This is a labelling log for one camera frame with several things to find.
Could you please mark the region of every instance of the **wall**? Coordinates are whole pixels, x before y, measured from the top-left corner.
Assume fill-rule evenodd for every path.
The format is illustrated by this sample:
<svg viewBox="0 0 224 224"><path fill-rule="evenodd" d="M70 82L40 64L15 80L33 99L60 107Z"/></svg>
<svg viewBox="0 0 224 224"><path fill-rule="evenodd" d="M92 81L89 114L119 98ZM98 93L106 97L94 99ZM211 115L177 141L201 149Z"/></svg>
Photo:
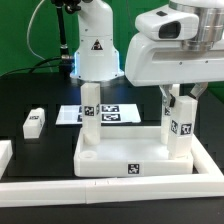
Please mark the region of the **wall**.
<svg viewBox="0 0 224 224"><path fill-rule="evenodd" d="M5 1L0 8L0 74L24 67L32 67L39 62L28 50L26 32L29 20L40 0ZM140 13L168 3L168 0L105 0L114 11L114 45L120 51L121 67L124 68L128 44L137 30L132 29L135 18ZM131 22L127 10L129 4ZM65 14L67 41L70 52L79 45L77 15ZM59 55L59 35L56 10L50 0L46 0L33 23L31 46L45 58ZM224 83L210 84L211 91L224 102Z"/></svg>

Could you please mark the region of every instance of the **warning label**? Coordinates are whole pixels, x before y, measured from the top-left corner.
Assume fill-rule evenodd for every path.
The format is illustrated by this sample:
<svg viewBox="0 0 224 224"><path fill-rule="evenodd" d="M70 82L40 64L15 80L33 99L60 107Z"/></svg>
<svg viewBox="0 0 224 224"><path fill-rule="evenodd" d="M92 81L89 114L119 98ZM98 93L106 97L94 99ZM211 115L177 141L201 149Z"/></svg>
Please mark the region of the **warning label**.
<svg viewBox="0 0 224 224"><path fill-rule="evenodd" d="M92 46L92 49L93 51L99 51L99 50L103 50L99 40L97 39L96 42L94 43L94 45Z"/></svg>

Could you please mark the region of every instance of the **white block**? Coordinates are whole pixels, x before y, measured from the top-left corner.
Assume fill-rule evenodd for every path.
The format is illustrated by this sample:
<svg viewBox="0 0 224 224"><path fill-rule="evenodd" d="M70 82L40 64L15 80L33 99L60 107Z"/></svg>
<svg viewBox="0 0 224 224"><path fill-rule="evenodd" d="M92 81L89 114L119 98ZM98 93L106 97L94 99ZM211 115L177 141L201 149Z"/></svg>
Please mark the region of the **white block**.
<svg viewBox="0 0 224 224"><path fill-rule="evenodd" d="M180 84L174 84L170 93L177 97L180 93ZM172 108L166 108L162 105L162 118L161 118L161 142L167 145L168 136L169 136L169 128L170 128L170 115Z"/></svg>
<svg viewBox="0 0 224 224"><path fill-rule="evenodd" d="M12 157L11 141L0 141L0 179Z"/></svg>
<svg viewBox="0 0 224 224"><path fill-rule="evenodd" d="M45 114L42 108L31 110L23 125L24 138L39 138L44 122Z"/></svg>
<svg viewBox="0 0 224 224"><path fill-rule="evenodd" d="M176 98L171 113L171 126L167 144L170 159L187 156L191 151L197 103L189 96Z"/></svg>
<svg viewBox="0 0 224 224"><path fill-rule="evenodd" d="M82 125L84 141L89 145L100 142L100 84L85 83L81 87Z"/></svg>

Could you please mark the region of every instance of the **white robot body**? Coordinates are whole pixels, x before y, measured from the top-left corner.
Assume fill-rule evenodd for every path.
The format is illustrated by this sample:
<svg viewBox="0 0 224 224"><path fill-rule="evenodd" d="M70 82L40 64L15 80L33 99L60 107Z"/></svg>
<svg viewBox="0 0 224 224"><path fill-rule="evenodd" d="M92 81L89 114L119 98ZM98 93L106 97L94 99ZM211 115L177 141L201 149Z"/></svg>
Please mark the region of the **white robot body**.
<svg viewBox="0 0 224 224"><path fill-rule="evenodd" d="M207 52L183 51L180 41L153 41L142 33L131 41L126 76L135 86L224 80L224 40Z"/></svg>
<svg viewBox="0 0 224 224"><path fill-rule="evenodd" d="M72 78L104 82L124 75L113 45L113 12L101 0L82 2L79 12L80 46L75 52Z"/></svg>
<svg viewBox="0 0 224 224"><path fill-rule="evenodd" d="M136 28L125 67L133 85L224 80L223 1L170 1L139 15Z"/></svg>
<svg viewBox="0 0 224 224"><path fill-rule="evenodd" d="M216 8L223 9L224 1L223 0L172 0L177 4L188 5L193 7L201 7L201 8Z"/></svg>

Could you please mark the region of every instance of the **white paper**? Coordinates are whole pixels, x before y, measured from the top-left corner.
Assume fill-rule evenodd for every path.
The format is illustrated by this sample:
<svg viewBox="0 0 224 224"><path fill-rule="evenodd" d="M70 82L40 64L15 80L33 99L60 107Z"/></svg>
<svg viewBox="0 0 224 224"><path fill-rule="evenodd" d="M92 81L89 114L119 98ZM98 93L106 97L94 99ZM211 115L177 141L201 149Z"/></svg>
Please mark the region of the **white paper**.
<svg viewBox="0 0 224 224"><path fill-rule="evenodd" d="M141 122L136 104L101 104L102 123L139 123ZM81 105L62 105L56 125L81 124Z"/></svg>

